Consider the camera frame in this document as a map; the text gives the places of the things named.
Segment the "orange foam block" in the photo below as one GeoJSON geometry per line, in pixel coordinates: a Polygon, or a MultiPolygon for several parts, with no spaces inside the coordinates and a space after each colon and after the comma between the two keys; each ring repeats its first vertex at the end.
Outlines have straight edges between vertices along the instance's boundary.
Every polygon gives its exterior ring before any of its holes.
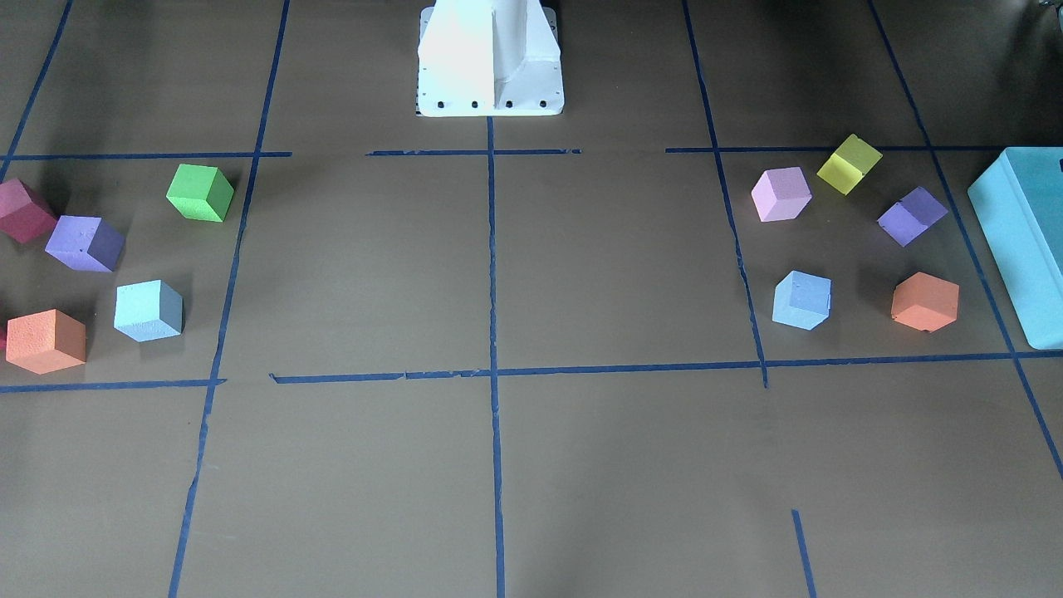
{"type": "Polygon", "coordinates": [[[957,320],[959,295],[958,284],[916,272],[894,288],[889,314],[909,328],[933,332],[957,320]]]}
{"type": "Polygon", "coordinates": [[[18,368],[44,375],[83,365],[86,359],[85,325],[63,311],[39,311],[7,323],[5,360],[18,368]]]}

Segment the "purple foam block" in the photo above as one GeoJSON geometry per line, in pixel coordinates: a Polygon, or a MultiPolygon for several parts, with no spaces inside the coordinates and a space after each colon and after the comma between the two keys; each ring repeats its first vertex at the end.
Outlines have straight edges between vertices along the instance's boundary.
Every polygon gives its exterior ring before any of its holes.
{"type": "Polygon", "coordinates": [[[945,205],[925,187],[918,186],[889,207],[877,219],[877,224],[900,247],[907,247],[946,213],[945,205]]]}
{"type": "Polygon", "coordinates": [[[71,270],[114,272],[124,245],[125,236],[104,219],[63,215],[45,251],[71,270]]]}

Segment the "pink foam block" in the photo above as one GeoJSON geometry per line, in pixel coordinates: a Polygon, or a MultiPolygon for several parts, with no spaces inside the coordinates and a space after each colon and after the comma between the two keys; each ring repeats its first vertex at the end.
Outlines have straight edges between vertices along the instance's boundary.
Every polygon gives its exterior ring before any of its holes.
{"type": "Polygon", "coordinates": [[[750,191],[760,221],[782,221],[802,213],[813,193],[802,167],[764,170],[750,191]]]}

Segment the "red foam block rear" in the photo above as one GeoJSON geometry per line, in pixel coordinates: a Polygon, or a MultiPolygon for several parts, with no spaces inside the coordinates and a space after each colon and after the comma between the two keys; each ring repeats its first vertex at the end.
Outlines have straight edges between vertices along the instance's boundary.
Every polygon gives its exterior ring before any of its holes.
{"type": "Polygon", "coordinates": [[[56,228],[48,202],[20,180],[1,184],[1,230],[17,243],[29,243],[56,228]]]}

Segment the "green foam block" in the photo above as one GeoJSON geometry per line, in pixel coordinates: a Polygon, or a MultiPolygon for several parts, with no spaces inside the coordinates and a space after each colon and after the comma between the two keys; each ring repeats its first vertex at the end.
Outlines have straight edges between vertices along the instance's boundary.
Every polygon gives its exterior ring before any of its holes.
{"type": "Polygon", "coordinates": [[[164,197],[186,219],[221,223],[234,189],[217,167],[179,164],[164,197]]]}

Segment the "yellow foam block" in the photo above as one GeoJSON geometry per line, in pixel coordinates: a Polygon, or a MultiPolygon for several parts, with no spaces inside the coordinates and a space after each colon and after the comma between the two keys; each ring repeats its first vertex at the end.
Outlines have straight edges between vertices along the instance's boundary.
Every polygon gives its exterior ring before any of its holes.
{"type": "Polygon", "coordinates": [[[850,134],[817,170],[817,177],[841,194],[849,194],[882,160],[882,153],[858,135],[850,134]]]}

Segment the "light blue foam block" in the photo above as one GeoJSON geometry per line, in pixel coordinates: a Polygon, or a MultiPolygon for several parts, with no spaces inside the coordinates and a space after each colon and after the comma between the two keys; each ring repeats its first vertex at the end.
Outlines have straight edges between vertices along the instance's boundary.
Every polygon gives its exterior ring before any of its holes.
{"type": "Polygon", "coordinates": [[[137,343],[182,334],[184,298],[162,280],[116,288],[113,327],[137,343]]]}

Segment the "blue plastic tray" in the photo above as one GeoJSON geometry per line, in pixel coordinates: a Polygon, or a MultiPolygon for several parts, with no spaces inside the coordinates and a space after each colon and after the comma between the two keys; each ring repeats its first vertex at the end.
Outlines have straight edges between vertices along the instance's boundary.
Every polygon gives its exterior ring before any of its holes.
{"type": "Polygon", "coordinates": [[[1007,147],[967,194],[1026,343],[1062,347],[1062,149],[1007,147]]]}

